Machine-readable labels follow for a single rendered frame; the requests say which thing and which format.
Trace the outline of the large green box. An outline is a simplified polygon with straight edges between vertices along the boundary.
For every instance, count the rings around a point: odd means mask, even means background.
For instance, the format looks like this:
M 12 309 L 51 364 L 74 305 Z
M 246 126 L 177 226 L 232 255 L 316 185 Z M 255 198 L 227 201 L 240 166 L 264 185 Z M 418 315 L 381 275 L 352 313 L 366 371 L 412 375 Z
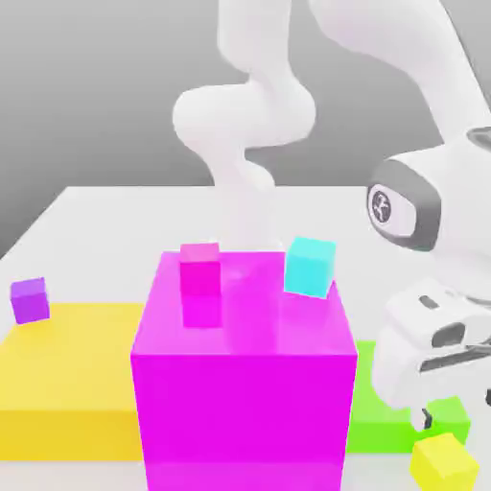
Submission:
M 347 454 L 406 454 L 422 437 L 409 421 L 407 409 L 394 410 L 376 394 L 371 384 L 375 342 L 357 340 L 357 372 L 354 382 Z

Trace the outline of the small cyan cube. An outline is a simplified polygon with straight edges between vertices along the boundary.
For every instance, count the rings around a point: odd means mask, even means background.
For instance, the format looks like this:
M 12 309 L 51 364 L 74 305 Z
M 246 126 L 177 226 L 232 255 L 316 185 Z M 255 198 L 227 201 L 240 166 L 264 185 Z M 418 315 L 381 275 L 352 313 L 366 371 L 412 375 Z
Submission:
M 337 245 L 306 237 L 295 237 L 285 259 L 284 291 L 326 298 L 335 273 Z

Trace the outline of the small magenta cube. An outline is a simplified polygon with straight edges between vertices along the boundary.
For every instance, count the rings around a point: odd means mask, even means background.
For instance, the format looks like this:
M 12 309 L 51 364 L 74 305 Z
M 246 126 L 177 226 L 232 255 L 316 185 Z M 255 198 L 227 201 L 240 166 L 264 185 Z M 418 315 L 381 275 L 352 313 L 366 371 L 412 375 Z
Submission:
M 219 244 L 181 245 L 179 273 L 180 289 L 184 295 L 220 295 L 222 287 Z

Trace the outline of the small purple cube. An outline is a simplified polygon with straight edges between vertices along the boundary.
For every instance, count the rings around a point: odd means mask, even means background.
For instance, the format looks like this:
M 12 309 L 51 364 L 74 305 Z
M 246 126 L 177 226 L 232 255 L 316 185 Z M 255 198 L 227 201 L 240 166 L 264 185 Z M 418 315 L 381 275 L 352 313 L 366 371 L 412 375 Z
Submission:
M 15 321 L 19 325 L 49 318 L 45 278 L 12 282 L 11 304 Z

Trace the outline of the small yellow cube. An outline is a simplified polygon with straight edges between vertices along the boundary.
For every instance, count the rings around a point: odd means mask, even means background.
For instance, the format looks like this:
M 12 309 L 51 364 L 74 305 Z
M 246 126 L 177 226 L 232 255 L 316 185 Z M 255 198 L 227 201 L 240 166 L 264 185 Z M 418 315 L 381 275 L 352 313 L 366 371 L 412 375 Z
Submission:
M 479 464 L 452 433 L 414 443 L 409 471 L 421 491 L 473 491 Z

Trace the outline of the large magenta box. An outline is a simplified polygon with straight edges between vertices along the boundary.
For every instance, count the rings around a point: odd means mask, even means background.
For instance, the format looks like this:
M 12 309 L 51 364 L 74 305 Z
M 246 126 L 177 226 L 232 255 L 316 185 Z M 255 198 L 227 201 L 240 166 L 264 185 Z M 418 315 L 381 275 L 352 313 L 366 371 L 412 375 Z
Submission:
M 130 353 L 148 491 L 340 491 L 358 353 L 339 293 L 280 252 L 222 255 L 222 323 L 187 328 L 165 252 Z

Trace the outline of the small green cube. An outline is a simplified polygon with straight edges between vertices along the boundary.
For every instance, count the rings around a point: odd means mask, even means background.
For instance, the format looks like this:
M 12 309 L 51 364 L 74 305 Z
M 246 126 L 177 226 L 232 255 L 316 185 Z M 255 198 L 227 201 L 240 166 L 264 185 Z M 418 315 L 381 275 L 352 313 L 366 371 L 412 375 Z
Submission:
M 451 433 L 458 442 L 466 443 L 471 420 L 457 396 L 430 402 L 422 414 L 423 430 L 416 433 L 415 440 Z

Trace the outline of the large yellow box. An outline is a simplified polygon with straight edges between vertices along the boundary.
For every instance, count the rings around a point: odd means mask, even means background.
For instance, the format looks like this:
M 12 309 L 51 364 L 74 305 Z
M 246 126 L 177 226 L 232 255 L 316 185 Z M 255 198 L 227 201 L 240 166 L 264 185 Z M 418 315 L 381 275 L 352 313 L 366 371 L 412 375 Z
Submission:
M 0 461 L 139 461 L 139 303 L 55 303 L 0 342 Z

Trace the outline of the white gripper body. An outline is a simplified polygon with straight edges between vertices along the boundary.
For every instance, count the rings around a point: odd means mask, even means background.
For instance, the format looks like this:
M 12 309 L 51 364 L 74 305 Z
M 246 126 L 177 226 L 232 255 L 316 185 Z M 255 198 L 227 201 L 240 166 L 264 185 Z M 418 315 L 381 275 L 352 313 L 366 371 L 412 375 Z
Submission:
M 491 387 L 491 339 L 422 348 L 398 332 L 382 332 L 375 345 L 372 385 L 393 409 L 428 403 Z

